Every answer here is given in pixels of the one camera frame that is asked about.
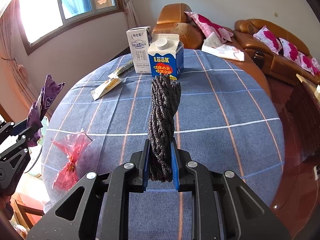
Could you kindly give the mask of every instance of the leather armchair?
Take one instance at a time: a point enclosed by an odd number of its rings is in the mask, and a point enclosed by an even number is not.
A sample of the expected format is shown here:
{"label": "leather armchair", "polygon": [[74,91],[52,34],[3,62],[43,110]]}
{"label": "leather armchair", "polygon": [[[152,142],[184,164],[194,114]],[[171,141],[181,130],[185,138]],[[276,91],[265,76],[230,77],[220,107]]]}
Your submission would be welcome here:
{"label": "leather armchair", "polygon": [[[201,49],[205,39],[204,34],[198,26],[184,12],[191,9],[184,3],[168,4],[163,7],[157,20],[156,26],[152,33],[175,33],[179,34],[180,41],[184,44],[185,49]],[[270,88],[266,77],[253,62],[251,57],[244,51],[240,44],[233,38],[232,42],[226,42],[227,45],[234,46],[244,52],[244,62],[229,60],[226,61],[238,66],[249,75],[265,90],[271,98]]]}
{"label": "leather armchair", "polygon": [[266,25],[277,38],[283,38],[293,43],[298,51],[312,58],[308,47],[298,37],[284,28],[261,19],[238,20],[235,23],[235,31],[233,31],[235,38],[251,58],[253,58],[257,52],[263,54],[264,64],[261,69],[263,73],[291,85],[296,85],[299,81],[296,74],[305,77],[314,84],[320,84],[320,76],[313,76],[284,56],[273,53],[264,43],[253,37],[264,25]]}

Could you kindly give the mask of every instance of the white plastic bag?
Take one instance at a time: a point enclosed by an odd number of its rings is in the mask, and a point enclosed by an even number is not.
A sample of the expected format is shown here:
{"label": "white plastic bag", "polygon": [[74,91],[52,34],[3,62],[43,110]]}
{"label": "white plastic bag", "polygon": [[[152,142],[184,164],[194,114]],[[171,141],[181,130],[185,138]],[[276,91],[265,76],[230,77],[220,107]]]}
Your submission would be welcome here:
{"label": "white plastic bag", "polygon": [[230,45],[222,44],[215,33],[211,33],[210,36],[204,40],[201,50],[217,57],[244,61],[244,53],[241,50]]}

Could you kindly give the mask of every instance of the table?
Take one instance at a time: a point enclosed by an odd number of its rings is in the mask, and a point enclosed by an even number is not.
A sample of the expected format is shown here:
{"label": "table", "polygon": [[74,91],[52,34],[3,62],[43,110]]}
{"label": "table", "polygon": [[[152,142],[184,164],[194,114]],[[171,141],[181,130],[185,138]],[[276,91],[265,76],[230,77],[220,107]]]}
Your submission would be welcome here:
{"label": "table", "polygon": [[[97,101],[90,91],[131,59],[125,55],[82,78],[61,101],[43,144],[43,180],[52,203],[65,192],[52,189],[66,156],[52,145],[84,129],[95,141],[77,163],[79,177],[113,171],[143,149],[151,109],[150,74],[131,71]],[[270,205],[284,164],[282,123],[265,91],[246,72],[200,50],[184,50],[179,75],[181,102],[175,116],[178,148],[211,171],[233,170]],[[130,194],[130,239],[191,238],[191,194],[173,183],[149,182],[144,194]]]}
{"label": "table", "polygon": [[294,87],[286,107],[297,123],[305,159],[320,152],[320,94],[315,84],[299,74],[297,78],[300,82]]}

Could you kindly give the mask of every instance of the black wire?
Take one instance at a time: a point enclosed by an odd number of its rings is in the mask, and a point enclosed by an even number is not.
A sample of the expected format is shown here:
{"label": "black wire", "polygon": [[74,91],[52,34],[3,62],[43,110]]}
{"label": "black wire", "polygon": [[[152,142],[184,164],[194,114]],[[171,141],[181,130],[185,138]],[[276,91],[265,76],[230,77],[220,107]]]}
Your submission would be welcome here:
{"label": "black wire", "polygon": [[148,121],[151,144],[150,179],[172,181],[170,140],[174,135],[173,116],[181,97],[179,82],[171,82],[169,75],[156,76],[151,81],[152,109]]}

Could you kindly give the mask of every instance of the purple snack bag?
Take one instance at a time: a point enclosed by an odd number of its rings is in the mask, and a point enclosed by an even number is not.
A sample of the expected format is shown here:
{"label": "purple snack bag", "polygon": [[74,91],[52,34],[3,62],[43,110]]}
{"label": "purple snack bag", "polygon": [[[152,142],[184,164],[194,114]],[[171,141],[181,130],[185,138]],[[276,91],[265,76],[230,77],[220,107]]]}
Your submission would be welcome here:
{"label": "purple snack bag", "polygon": [[27,119],[26,128],[32,125],[39,127],[39,130],[35,133],[34,138],[28,142],[29,147],[36,146],[37,141],[41,138],[40,128],[43,127],[41,121],[45,116],[45,114],[47,113],[52,102],[60,93],[64,84],[65,82],[57,85],[57,83],[52,80],[51,75],[47,74],[47,77],[45,78],[44,86],[41,88],[41,93],[37,101],[33,102],[29,111],[28,119]]}

